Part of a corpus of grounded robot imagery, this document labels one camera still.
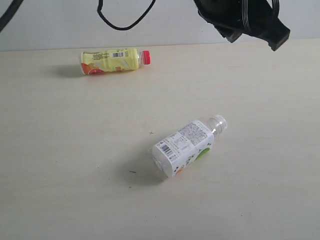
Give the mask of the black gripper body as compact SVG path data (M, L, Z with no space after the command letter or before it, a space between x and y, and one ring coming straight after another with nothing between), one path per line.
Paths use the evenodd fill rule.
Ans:
M198 14L208 23L222 28L257 28L273 19L266 0L196 0Z

